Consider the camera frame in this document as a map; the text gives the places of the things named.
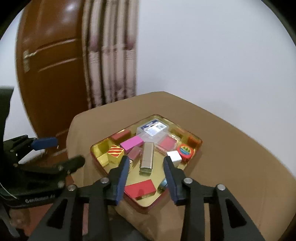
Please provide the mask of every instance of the white label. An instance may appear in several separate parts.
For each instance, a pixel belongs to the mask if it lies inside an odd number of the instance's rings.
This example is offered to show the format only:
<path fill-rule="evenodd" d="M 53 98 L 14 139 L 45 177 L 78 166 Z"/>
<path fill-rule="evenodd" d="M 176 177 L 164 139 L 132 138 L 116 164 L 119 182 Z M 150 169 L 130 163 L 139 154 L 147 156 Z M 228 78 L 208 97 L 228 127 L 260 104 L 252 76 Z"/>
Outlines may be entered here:
<path fill-rule="evenodd" d="M 161 122 L 156 122 L 153 126 L 145 129 L 144 131 L 148 133 L 150 136 L 155 136 L 157 133 L 164 130 L 167 126 L 162 124 Z"/>

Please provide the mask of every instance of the silver screw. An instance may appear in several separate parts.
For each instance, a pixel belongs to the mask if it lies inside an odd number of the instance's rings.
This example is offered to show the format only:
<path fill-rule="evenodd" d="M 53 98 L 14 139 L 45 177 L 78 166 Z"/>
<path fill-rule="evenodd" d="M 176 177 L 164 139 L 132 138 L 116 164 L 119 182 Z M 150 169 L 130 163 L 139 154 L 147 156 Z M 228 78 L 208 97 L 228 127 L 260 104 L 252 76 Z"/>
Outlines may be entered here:
<path fill-rule="evenodd" d="M 71 185 L 68 186 L 68 190 L 69 191 L 74 191 L 76 189 L 76 187 L 77 186 L 75 184 L 71 184 Z"/>
<path fill-rule="evenodd" d="M 101 183 L 108 183 L 108 182 L 109 182 L 109 178 L 107 177 L 101 178 Z"/>
<path fill-rule="evenodd" d="M 59 188 L 63 188 L 63 187 L 65 186 L 65 182 L 64 182 L 64 181 L 59 181 L 59 182 L 57 183 L 57 186 L 58 186 Z"/>
<path fill-rule="evenodd" d="M 190 184 L 190 183 L 193 182 L 192 179 L 191 179 L 190 177 L 186 177 L 186 178 L 184 178 L 183 181 L 184 181 L 186 184 Z"/>
<path fill-rule="evenodd" d="M 218 184 L 218 185 L 217 185 L 217 188 L 218 188 L 220 191 L 224 191 L 226 187 L 225 187 L 223 184 Z"/>

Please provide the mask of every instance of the brown tabletop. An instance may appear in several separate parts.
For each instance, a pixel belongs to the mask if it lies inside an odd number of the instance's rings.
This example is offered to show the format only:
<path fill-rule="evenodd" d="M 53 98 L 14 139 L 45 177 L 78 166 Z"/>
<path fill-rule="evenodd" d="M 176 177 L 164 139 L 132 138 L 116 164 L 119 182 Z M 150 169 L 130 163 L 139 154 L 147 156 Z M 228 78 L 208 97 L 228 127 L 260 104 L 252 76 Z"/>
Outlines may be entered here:
<path fill-rule="evenodd" d="M 296 212 L 295 178 L 242 131 L 166 92 L 107 104 L 73 119 L 67 138 L 68 156 L 80 154 L 86 159 L 85 165 L 72 175 L 75 184 L 90 185 L 104 175 L 92 161 L 90 147 L 93 144 L 152 114 L 163 116 L 203 140 L 199 154 L 192 159 L 192 168 L 186 169 L 187 176 L 203 185 L 224 184 L 267 241 L 281 237 Z M 116 211 L 150 239 L 180 240 L 184 207 L 176 207 L 169 196 L 148 214 L 136 212 L 125 201 L 121 201 Z M 205 219 L 208 233 L 207 215 Z"/>

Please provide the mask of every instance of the door panel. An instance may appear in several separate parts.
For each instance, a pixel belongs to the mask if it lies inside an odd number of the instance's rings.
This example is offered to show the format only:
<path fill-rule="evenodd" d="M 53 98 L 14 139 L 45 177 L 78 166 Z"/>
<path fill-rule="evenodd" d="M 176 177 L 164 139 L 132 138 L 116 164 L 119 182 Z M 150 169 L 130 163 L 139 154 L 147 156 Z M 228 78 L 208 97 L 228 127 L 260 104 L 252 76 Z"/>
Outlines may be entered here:
<path fill-rule="evenodd" d="M 16 63 L 21 95 L 38 137 L 59 149 L 75 115 L 88 109 L 81 24 L 84 0 L 32 0 L 20 21 Z"/>

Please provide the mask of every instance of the white wall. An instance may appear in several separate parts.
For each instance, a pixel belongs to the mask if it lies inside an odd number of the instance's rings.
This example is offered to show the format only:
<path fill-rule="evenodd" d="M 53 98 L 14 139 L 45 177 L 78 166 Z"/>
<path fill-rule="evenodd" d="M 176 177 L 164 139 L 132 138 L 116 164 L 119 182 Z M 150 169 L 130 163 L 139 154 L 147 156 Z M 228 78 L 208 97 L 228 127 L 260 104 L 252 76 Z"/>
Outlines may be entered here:
<path fill-rule="evenodd" d="M 140 1 L 137 58 L 137 94 L 212 112 L 296 176 L 296 47 L 262 1 Z"/>
<path fill-rule="evenodd" d="M 23 106 L 15 68 L 15 43 L 21 14 L 22 12 L 16 16 L 0 40 L 0 86 L 14 86 L 15 88 L 11 98 L 10 113 L 6 121 L 4 140 L 25 134 L 29 137 L 36 137 Z M 22 159 L 22 163 L 39 153 L 40 151 L 30 152 Z"/>

